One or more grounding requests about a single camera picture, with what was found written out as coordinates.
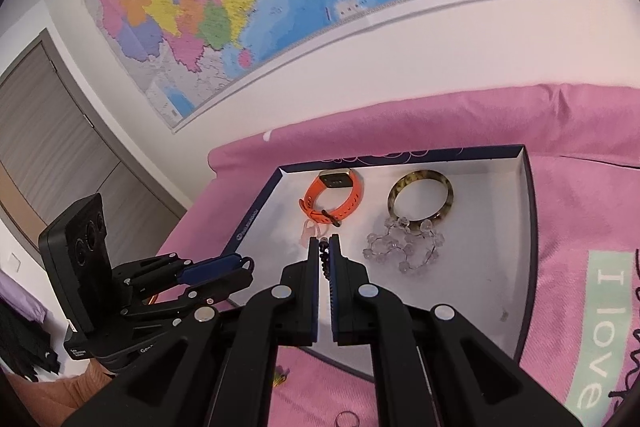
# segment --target camera lens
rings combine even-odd
[[[95,226],[98,228],[98,232],[101,232],[104,229],[104,218],[102,217],[101,212],[98,212],[98,217],[95,220]]]
[[[86,226],[86,244],[89,247],[89,250],[93,250],[95,248],[95,240],[97,238],[97,234],[95,232],[95,225],[93,221],[89,221]]]
[[[82,239],[78,239],[76,241],[76,261],[80,266],[84,266],[86,262],[86,246],[84,245],[84,241]]]

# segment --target purple cloth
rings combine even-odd
[[[2,270],[0,270],[0,298],[28,321],[44,323],[47,309]]]
[[[209,153],[217,173],[160,253],[199,261],[218,255],[279,165],[436,148],[524,143],[538,204],[540,257],[536,301],[522,367],[560,402],[567,400],[582,339],[590,250],[640,246],[640,90],[532,86],[388,102],[286,126]],[[632,287],[640,286],[633,275]],[[175,298],[180,291],[162,298]],[[624,375],[639,347],[638,300],[626,340]],[[270,425],[332,425],[353,410],[377,425],[370,383],[295,349],[278,363],[289,380],[274,390]],[[602,396],[607,399],[604,390]],[[609,413],[614,400],[610,401]]]

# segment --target screw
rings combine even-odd
[[[372,284],[363,284],[358,288],[358,293],[363,297],[372,298],[378,295],[378,287],[373,286]]]
[[[291,288],[285,286],[284,284],[278,284],[271,289],[271,295],[273,295],[276,299],[286,299],[291,295]]]
[[[193,318],[198,322],[209,322],[215,316],[215,309],[209,308],[208,306],[202,306],[193,312]]]
[[[441,304],[433,311],[433,314],[441,321],[450,321],[456,316],[456,311],[451,306]]]

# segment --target door frame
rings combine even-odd
[[[81,87],[66,67],[65,61],[60,56],[60,53],[58,52],[58,49],[46,28],[41,31],[40,34],[31,41],[17,57],[15,57],[9,67],[0,74],[0,86],[4,84],[7,77],[14,72],[15,68],[17,68],[24,58],[38,45],[42,45],[47,57],[49,58],[49,62],[56,70],[58,78],[65,87],[66,92],[69,93],[71,100],[73,100],[78,109],[82,114],[84,114],[88,125],[91,125],[91,127],[94,128],[94,131],[100,136],[100,138],[102,138],[107,147],[111,149],[114,155],[116,155],[116,157],[129,169],[129,171],[132,172],[132,174],[139,179],[139,181],[145,185],[145,187],[148,188],[148,190],[158,198],[164,206],[169,209],[169,211],[180,219],[186,213],[186,208],[184,208],[151,174],[149,174],[149,172],[138,162],[138,160],[136,160],[123,143],[120,142],[115,134],[113,134],[109,126],[100,117],[91,102],[89,102],[89,99],[87,99]],[[0,220],[2,220],[9,229],[9,232],[11,232],[27,253],[29,253],[34,260],[44,268],[42,258],[40,257],[40,253],[37,248],[35,248],[33,243],[27,239],[18,224],[11,218],[10,214],[3,206],[2,201],[0,201]]]

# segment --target pink blanket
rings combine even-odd
[[[638,108],[640,90],[622,87],[506,88],[382,103],[276,129],[268,140],[239,140],[209,153],[217,179],[160,253],[194,261],[218,255],[279,165],[524,143],[540,262],[521,366],[597,427],[620,402],[609,393],[633,384],[631,355],[640,348],[633,334],[640,328]],[[377,425],[372,384],[296,349],[281,349],[278,363],[290,375],[274,390],[271,426],[331,426],[342,410],[356,412],[362,427]]]

